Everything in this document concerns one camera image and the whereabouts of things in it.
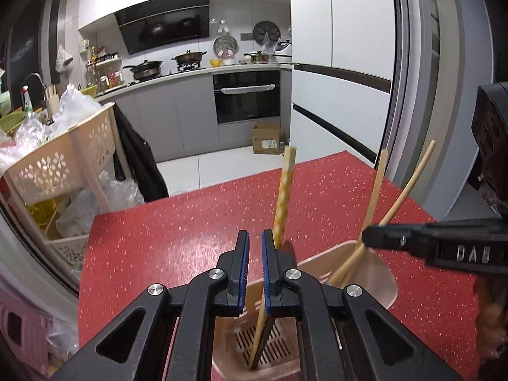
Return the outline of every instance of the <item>wooden stick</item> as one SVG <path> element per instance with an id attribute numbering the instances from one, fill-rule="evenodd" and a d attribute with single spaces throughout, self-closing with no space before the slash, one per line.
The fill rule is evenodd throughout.
<path id="1" fill-rule="evenodd" d="M 410 181 L 407 183 L 406 187 L 400 193 L 400 196 L 397 198 L 393 206 L 390 208 L 388 213 L 384 216 L 384 218 L 379 222 L 379 226 L 386 226 L 392 218 L 395 216 L 397 211 L 402 206 L 402 203 L 407 198 L 407 196 L 411 193 L 412 189 L 414 188 L 416 182 L 420 178 L 420 175 L 423 172 L 423 169 L 425 169 L 425 166 L 427 165 L 427 162 L 429 161 L 430 156 L 432 155 L 432 152 L 434 151 L 434 148 L 436 147 L 436 141 L 432 140 L 430 142 L 429 147 L 427 148 L 425 154 L 423 155 L 422 160 L 420 161 L 420 164 L 416 168 L 415 172 L 411 176 Z M 360 259 L 360 257 L 364 254 L 366 250 L 365 245 L 361 245 L 353 254 L 342 264 L 342 266 L 337 269 L 332 276 L 330 277 L 330 284 L 333 286 L 336 286 L 337 282 L 341 283 L 341 279 L 344 277 L 347 271 L 350 270 L 352 266 L 355 265 L 355 263 Z"/>
<path id="2" fill-rule="evenodd" d="M 388 160 L 388 150 L 383 149 L 379 155 L 378 171 L 376 172 L 376 178 L 374 181 L 374 187 L 372 188 L 372 194 L 370 196 L 369 206 L 367 207 L 367 214 L 363 220 L 362 229 L 360 236 L 356 241 L 355 251 L 363 245 L 362 233 L 367 226 L 372 223 L 376 206 L 378 205 L 379 193 L 381 192 L 381 186 L 383 185 L 384 172 L 386 171 L 386 164 Z M 355 266 L 353 266 L 349 272 L 345 275 L 344 280 L 341 282 L 340 287 L 344 288 L 345 284 L 350 281 L 351 276 L 355 272 Z"/>
<path id="3" fill-rule="evenodd" d="M 293 183 L 293 169 L 295 167 L 295 159 L 296 148 L 286 146 L 284 150 L 283 170 L 280 174 L 279 196 L 277 198 L 277 208 L 275 210 L 275 221 L 273 222 L 273 242 L 275 244 L 275 249 L 280 249 L 283 243 L 285 223 L 288 218 L 288 203 L 291 184 Z M 257 366 L 257 362 L 255 362 L 254 358 L 256 355 L 258 355 L 258 350 L 261 349 L 262 351 L 265 349 L 265 345 L 260 345 L 260 341 L 266 320 L 265 292 L 263 290 L 259 315 L 257 316 L 256 333 L 254 334 L 251 356 L 249 357 L 249 368 L 252 369 L 255 369 Z"/>

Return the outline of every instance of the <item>oven handle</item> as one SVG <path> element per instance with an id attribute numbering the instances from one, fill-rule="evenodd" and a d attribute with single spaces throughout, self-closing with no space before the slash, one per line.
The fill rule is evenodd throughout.
<path id="1" fill-rule="evenodd" d="M 247 87 L 228 87 L 222 88 L 220 91 L 223 94 L 243 94 L 243 93 L 253 93 L 257 91 L 272 91 L 275 89 L 274 84 L 268 84 L 266 86 L 247 86 Z"/>

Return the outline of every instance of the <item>silver screw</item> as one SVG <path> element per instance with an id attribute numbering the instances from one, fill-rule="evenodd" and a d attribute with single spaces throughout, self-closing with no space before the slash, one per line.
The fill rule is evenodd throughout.
<path id="1" fill-rule="evenodd" d="M 152 284 L 148 287 L 148 294 L 160 295 L 164 291 L 164 287 L 161 284 Z"/>
<path id="2" fill-rule="evenodd" d="M 350 297 L 359 297 L 363 291 L 358 285 L 349 285 L 346 292 Z"/>
<path id="3" fill-rule="evenodd" d="M 286 278 L 294 281 L 302 276 L 302 273 L 298 269 L 288 269 L 286 271 Z"/>
<path id="4" fill-rule="evenodd" d="M 215 268 L 208 272 L 208 276 L 212 279 L 221 279 L 224 276 L 224 271 L 222 269 Z"/>

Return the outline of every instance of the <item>red table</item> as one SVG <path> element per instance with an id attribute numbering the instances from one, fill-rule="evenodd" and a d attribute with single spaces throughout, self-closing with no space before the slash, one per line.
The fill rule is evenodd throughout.
<path id="1" fill-rule="evenodd" d="M 296 166 L 284 238 L 294 242 L 298 261 L 358 237 L 374 178 L 374 170 L 346 152 Z M 153 282 L 187 284 L 214 267 L 218 255 L 234 247 L 239 229 L 251 234 L 249 281 L 260 278 L 259 236 L 273 226 L 279 179 L 280 170 L 272 170 L 98 216 L 81 275 L 80 344 Z M 398 194 L 393 184 L 383 183 L 375 222 Z M 396 223 L 431 220 L 411 199 L 394 218 Z M 390 312 L 466 381 L 476 379 L 474 277 L 426 268 L 404 252 L 380 251 L 380 256 L 399 285 Z"/>

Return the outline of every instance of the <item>oven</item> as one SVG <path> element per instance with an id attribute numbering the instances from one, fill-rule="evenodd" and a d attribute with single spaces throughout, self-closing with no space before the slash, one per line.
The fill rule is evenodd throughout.
<path id="1" fill-rule="evenodd" d="M 213 76 L 219 124 L 280 116 L 279 70 Z"/>

